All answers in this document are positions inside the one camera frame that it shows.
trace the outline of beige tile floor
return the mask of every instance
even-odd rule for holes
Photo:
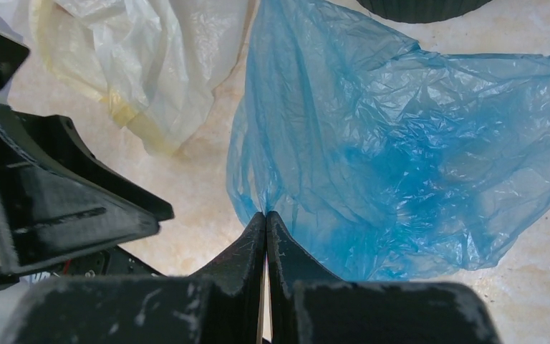
[[[361,10],[354,0],[335,2]],[[462,18],[435,24],[375,19],[439,52],[550,54],[550,0],[493,0]],[[171,202],[174,221],[165,222],[158,236],[124,248],[163,273],[190,274],[242,230],[226,194],[225,164],[233,114],[243,94],[246,52],[247,43],[233,74],[216,90],[208,122],[174,158],[147,155],[140,140],[109,120],[104,105],[56,81],[36,55],[16,76],[9,100],[17,110],[70,116],[101,161]],[[506,343],[550,343],[550,211],[521,235],[497,267],[441,279],[471,286],[488,304]]]

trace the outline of crumpled plastic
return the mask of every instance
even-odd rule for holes
[[[495,266],[550,208],[550,57],[444,55],[323,0],[263,0],[233,122],[239,219],[346,280]]]
[[[50,72],[106,102],[149,152],[171,154],[236,64],[248,0],[0,0],[0,10],[10,21],[28,13]]]

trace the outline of marble floor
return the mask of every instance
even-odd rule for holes
[[[355,0],[334,2],[363,11]],[[429,50],[550,54],[550,0],[493,0],[461,18],[434,24],[373,17]],[[173,158],[149,156],[139,139],[111,122],[106,105],[58,82],[36,54],[15,77],[9,102],[20,111],[71,117],[99,160],[171,202],[176,219],[163,223],[159,235],[123,246],[165,274],[186,275],[243,229],[226,194],[225,164],[233,114],[243,94],[246,53],[247,40],[232,75],[216,90],[207,123]],[[520,236],[497,267],[438,280],[472,287],[488,305],[505,343],[550,343],[550,211]],[[270,337],[268,315],[265,336]]]

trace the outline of blue plastic bag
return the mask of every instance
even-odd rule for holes
[[[233,124],[243,223],[346,280],[492,267],[550,208],[550,57],[442,55],[324,0],[262,0]]]

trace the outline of white plastic bag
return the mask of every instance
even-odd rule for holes
[[[213,89],[236,63],[248,8],[248,0],[3,1],[28,3],[50,72],[107,102],[118,125],[166,154],[205,122]]]

